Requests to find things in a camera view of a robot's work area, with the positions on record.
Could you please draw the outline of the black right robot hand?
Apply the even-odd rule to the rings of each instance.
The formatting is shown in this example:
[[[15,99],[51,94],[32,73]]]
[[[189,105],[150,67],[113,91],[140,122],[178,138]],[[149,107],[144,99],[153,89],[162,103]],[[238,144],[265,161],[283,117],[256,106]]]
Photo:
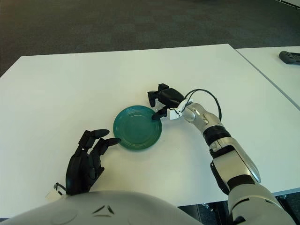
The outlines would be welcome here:
[[[157,91],[148,92],[148,100],[151,107],[154,107],[156,100],[162,103],[164,107],[152,115],[152,120],[159,120],[170,114],[170,119],[177,119],[181,116],[181,109],[178,110],[181,102],[185,100],[184,96],[177,90],[170,88],[168,85],[161,83]]]

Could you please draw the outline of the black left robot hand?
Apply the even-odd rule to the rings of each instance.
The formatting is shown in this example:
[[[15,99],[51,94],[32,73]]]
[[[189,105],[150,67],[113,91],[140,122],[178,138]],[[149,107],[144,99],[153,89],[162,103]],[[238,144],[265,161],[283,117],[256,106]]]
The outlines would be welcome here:
[[[84,131],[75,153],[70,158],[66,172],[66,194],[87,193],[104,171],[100,156],[110,146],[119,144],[121,139],[103,137],[109,134],[107,129]]]

